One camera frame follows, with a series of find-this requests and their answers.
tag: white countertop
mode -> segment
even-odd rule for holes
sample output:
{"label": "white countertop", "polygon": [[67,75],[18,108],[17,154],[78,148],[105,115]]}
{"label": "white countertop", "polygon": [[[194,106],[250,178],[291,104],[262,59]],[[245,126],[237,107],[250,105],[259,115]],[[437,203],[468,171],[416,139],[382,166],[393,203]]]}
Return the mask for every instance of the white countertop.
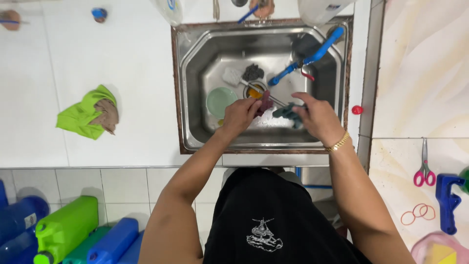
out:
{"label": "white countertop", "polygon": [[[183,23],[215,22],[211,0],[184,0]],[[109,12],[96,23],[91,9]],[[180,166],[171,31],[149,0],[62,0],[0,4],[24,21],[0,27],[0,168]],[[355,12],[350,104],[360,104],[370,0]],[[247,7],[220,1],[220,21]],[[298,17],[296,1],[276,0],[278,18]],[[116,97],[116,135],[96,141],[55,128],[57,114],[98,85]],[[359,116],[349,115],[356,144]],[[217,165],[327,166],[321,155],[223,155]]]}

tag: rubber band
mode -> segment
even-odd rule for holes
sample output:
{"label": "rubber band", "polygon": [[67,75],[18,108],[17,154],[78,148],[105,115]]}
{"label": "rubber band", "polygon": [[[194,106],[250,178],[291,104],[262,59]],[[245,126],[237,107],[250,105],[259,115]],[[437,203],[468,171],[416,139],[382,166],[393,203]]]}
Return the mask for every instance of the rubber band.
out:
{"label": "rubber band", "polygon": [[[412,220],[412,222],[410,222],[409,224],[404,224],[404,222],[402,221],[402,218],[404,218],[404,215],[406,215],[406,214],[408,214],[408,213],[411,213],[411,214],[412,214],[412,216],[414,217],[414,220]],[[413,213],[412,211],[407,211],[407,212],[403,213],[402,216],[401,216],[401,224],[403,224],[403,225],[411,225],[411,224],[413,224],[413,223],[415,222],[415,219],[416,219],[416,217],[415,217],[414,213]]]}
{"label": "rubber band", "polygon": [[[423,205],[423,206],[420,207],[420,209],[418,210],[418,212],[420,213],[420,216],[416,216],[416,215],[415,215],[415,209],[417,209],[417,206],[419,206],[419,205]],[[422,214],[422,212],[421,212],[421,210],[422,210],[423,207],[426,207],[426,208],[427,208],[427,211],[425,211],[424,214]],[[415,217],[423,217],[424,215],[427,214],[427,212],[428,212],[428,205],[426,205],[426,204],[424,204],[424,203],[419,203],[419,204],[416,205],[416,206],[414,207],[414,209],[412,210],[412,214],[414,214]]]}
{"label": "rubber band", "polygon": [[301,71],[301,74],[302,74],[303,76],[305,76],[306,78],[310,79],[311,81],[314,81],[314,77],[311,76],[311,75],[309,75],[309,74],[307,74],[306,72],[303,72],[303,68],[301,68],[300,71]]}
{"label": "rubber band", "polygon": [[433,217],[432,217],[432,218],[425,218],[425,217],[424,217],[424,219],[425,219],[425,220],[433,220],[433,219],[435,219],[435,218],[437,217],[437,214],[436,214],[436,212],[435,212],[435,208],[433,208],[431,205],[425,205],[425,206],[427,207],[427,211],[428,211],[428,208],[429,208],[429,207],[433,210]]}

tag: stainless steel sink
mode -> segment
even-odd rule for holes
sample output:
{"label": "stainless steel sink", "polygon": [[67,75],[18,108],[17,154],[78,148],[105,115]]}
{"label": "stainless steel sink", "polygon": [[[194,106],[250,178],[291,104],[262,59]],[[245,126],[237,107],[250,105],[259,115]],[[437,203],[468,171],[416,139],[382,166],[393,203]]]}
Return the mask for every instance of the stainless steel sink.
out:
{"label": "stainless steel sink", "polygon": [[[314,54],[325,41],[328,31],[340,25],[346,28],[344,38],[328,50],[318,62],[305,66],[315,81],[309,81],[295,71],[276,86],[267,81],[292,62]],[[291,97],[294,92],[307,92],[328,101],[343,122],[345,99],[346,57],[348,52],[348,20],[337,19],[324,27],[311,28],[302,23],[272,22],[233,25],[208,24],[183,26],[173,34],[177,62],[176,87],[179,93],[181,143],[187,150],[197,150],[220,127],[205,105],[209,91],[223,86],[231,88],[239,99],[246,98],[244,85],[232,87],[221,76],[226,67],[244,70],[255,63],[265,71],[257,82],[284,103],[303,102]],[[230,146],[231,150],[319,150],[322,144],[306,129],[293,129],[293,122],[273,118],[274,105],[262,117],[257,117]]]}

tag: scissors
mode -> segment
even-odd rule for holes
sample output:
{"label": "scissors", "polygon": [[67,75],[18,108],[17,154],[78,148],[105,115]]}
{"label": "scissors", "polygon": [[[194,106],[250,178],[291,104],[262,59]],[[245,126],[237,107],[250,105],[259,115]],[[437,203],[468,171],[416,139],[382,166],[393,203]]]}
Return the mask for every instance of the scissors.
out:
{"label": "scissors", "polygon": [[414,176],[414,184],[417,187],[422,187],[424,183],[428,186],[435,185],[437,177],[430,168],[428,168],[428,150],[427,150],[427,139],[424,138],[424,146],[422,147],[422,167]]}

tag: red bottle cap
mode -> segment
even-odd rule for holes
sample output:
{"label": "red bottle cap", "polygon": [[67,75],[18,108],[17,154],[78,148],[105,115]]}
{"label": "red bottle cap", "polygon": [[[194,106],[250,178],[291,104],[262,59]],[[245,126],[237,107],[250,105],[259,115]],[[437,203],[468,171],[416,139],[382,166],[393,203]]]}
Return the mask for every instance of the red bottle cap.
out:
{"label": "red bottle cap", "polygon": [[359,115],[359,114],[363,113],[363,107],[361,107],[359,105],[355,105],[354,107],[352,107],[352,113],[354,115]]}

